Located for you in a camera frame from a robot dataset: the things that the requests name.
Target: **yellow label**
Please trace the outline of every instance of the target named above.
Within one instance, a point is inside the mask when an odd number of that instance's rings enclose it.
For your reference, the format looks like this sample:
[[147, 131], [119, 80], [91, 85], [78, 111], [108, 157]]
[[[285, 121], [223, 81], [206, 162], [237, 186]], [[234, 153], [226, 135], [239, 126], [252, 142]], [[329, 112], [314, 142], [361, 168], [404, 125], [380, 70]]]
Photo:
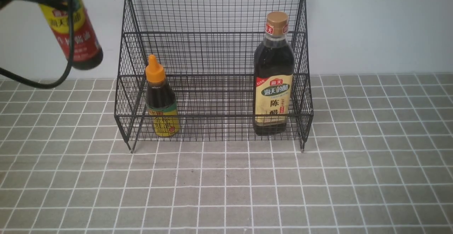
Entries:
[[[77, 31], [85, 23], [85, 8], [82, 0], [74, 0], [74, 31]], [[68, 13], [55, 8], [39, 4], [44, 17], [52, 30], [61, 33], [69, 33]]]
[[269, 78], [256, 78], [255, 114], [258, 126], [273, 125], [286, 121], [293, 75], [277, 75]]
[[150, 115], [157, 115], [162, 117], [153, 117], [154, 132], [160, 137], [170, 137], [176, 134], [180, 130], [179, 118], [176, 117], [164, 117], [164, 116], [176, 116], [178, 115], [178, 109], [176, 103], [165, 109], [153, 109], [149, 108], [148, 113]]

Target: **dark liquid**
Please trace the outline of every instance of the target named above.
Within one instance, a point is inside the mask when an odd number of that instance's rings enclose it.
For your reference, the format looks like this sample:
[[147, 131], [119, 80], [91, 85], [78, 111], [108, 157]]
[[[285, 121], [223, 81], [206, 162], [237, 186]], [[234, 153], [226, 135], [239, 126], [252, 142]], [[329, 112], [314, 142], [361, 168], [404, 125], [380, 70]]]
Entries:
[[[294, 72], [294, 53], [285, 38], [279, 41], [264, 39], [254, 52], [253, 98], [256, 98], [256, 78], [268, 78], [276, 75], [291, 75]], [[266, 126], [259, 126], [253, 120], [253, 129], [259, 136], [279, 134], [286, 130], [286, 120]]]
[[174, 94], [167, 81], [161, 84], [148, 83], [146, 89], [146, 105], [149, 108], [164, 109], [173, 105], [176, 102], [176, 95]]

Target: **black wire rack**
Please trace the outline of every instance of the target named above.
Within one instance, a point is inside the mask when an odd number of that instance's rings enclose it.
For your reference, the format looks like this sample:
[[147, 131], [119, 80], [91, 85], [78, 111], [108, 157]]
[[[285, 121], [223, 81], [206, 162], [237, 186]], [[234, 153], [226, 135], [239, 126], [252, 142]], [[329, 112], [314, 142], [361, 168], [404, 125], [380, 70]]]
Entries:
[[[296, 67], [286, 131], [254, 133], [253, 54], [266, 15], [289, 16]], [[181, 130], [158, 137], [145, 105], [153, 54], [175, 91]], [[137, 141], [307, 141], [313, 119], [306, 0], [125, 0], [115, 120], [129, 150]]]

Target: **soy sauce bottle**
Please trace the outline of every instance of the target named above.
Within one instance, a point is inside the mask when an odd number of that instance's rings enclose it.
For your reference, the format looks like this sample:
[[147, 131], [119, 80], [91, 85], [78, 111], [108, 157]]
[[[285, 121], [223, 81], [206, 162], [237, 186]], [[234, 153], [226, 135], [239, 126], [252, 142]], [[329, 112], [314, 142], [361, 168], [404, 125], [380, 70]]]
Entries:
[[170, 137], [180, 130], [176, 96], [165, 78], [162, 65], [154, 55], [149, 55], [146, 66], [146, 107], [152, 116], [154, 132], [160, 137]]
[[[80, 70], [92, 69], [101, 64], [104, 58], [104, 52], [97, 41], [97, 36], [84, 2], [82, 0], [73, 0], [73, 3], [74, 56], [72, 65], [74, 68]], [[67, 11], [57, 10], [44, 4], [39, 4], [39, 7], [66, 59], [68, 59], [70, 38]]]
[[259, 136], [286, 130], [294, 72], [294, 53], [286, 40], [288, 15], [267, 15], [265, 37], [254, 52], [253, 129]]

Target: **gray tile floor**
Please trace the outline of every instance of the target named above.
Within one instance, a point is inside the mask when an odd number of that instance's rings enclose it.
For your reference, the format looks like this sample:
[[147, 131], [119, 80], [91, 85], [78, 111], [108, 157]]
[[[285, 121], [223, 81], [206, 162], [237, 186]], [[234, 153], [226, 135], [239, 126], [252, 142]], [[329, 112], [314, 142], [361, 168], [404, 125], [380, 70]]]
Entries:
[[293, 141], [142, 142], [113, 80], [0, 82], [3, 234], [453, 233], [453, 74], [313, 76]]

